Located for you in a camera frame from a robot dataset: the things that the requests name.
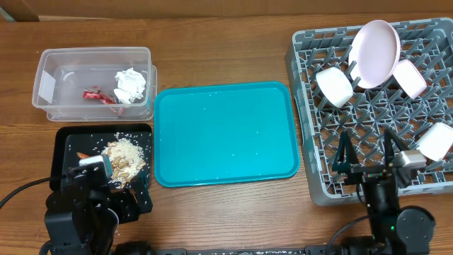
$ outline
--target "candy wrapper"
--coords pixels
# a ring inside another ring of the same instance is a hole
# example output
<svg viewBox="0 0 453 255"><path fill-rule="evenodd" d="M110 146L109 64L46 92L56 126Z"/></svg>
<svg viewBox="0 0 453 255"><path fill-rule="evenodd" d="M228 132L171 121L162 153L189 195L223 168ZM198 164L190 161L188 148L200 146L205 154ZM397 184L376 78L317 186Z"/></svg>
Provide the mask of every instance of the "candy wrapper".
<svg viewBox="0 0 453 255"><path fill-rule="evenodd" d="M103 93L97 86L94 86L92 89L84 90L85 99L98 99L104 104L117 104L116 98L114 96ZM110 108L112 111L121 115L124 112L124 108Z"/></svg>

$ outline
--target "cup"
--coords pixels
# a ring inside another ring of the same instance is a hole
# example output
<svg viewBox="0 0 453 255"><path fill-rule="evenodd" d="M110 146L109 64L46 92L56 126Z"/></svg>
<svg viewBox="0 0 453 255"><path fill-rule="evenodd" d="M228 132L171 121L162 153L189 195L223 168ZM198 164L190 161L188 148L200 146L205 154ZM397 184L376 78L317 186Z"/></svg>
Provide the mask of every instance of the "cup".
<svg viewBox="0 0 453 255"><path fill-rule="evenodd" d="M335 107L343 106L354 93L349 79L335 67L317 73L316 82L324 96Z"/></svg>
<svg viewBox="0 0 453 255"><path fill-rule="evenodd" d="M434 161L442 160L453 145L453 127L435 123L418 141L418 150Z"/></svg>
<svg viewBox="0 0 453 255"><path fill-rule="evenodd" d="M395 66L394 77L399 86L412 99L417 98L425 89L426 81L411 61L405 59Z"/></svg>

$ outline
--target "wood grain surface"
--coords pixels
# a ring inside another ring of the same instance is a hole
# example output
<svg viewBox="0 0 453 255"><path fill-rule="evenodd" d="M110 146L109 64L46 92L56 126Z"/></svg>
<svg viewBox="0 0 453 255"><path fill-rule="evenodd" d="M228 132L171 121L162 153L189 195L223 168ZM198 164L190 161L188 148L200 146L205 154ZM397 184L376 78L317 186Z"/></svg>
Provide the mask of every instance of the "wood grain surface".
<svg viewBox="0 0 453 255"><path fill-rule="evenodd" d="M440 15L453 17L453 13ZM438 16L399 13L2 23L0 197L49 176L55 133L73 125L48 121L45 112L31 104L36 68L46 49L146 46L158 69L159 91L267 80L288 85L284 56L298 30L360 25L378 18L407 21ZM294 118L298 123L295 109ZM300 145L300 127L296 128ZM49 194L47 184L34 186L0 210L0 254L38 253L49 239L44 225ZM313 204L303 162L293 178L279 181L164 188L153 178L150 194L153 211L138 222L121 225L116 244L147 240L156 248L304 247L326 243L339 227L366 213L359 204L328 208ZM437 220L432 254L452 253L453 195L404 197L401 204L427 208ZM346 232L352 234L369 234L367 222Z"/></svg>

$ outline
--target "transparent container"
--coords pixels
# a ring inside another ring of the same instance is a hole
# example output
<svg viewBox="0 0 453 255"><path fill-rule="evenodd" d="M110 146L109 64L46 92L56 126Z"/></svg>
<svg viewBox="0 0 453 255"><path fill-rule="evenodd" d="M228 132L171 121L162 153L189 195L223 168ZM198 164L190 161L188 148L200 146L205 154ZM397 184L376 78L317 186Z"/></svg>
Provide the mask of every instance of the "transparent container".
<svg viewBox="0 0 453 255"><path fill-rule="evenodd" d="M142 99L106 105L83 98L84 90L94 86L114 95L115 75L131 67L147 81ZM157 70L146 47L52 49L41 55L32 104L51 121L144 121L153 118L156 94Z"/></svg>

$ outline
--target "teal tray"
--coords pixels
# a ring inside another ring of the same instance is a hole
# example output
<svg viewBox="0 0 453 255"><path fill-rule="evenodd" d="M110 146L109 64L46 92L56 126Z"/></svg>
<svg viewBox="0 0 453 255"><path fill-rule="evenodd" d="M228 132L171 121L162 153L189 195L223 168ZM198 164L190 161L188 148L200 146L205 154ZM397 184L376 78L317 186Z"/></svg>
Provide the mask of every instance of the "teal tray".
<svg viewBox="0 0 453 255"><path fill-rule="evenodd" d="M154 134L165 187L288 178L300 165L289 91L276 81L162 91Z"/></svg>

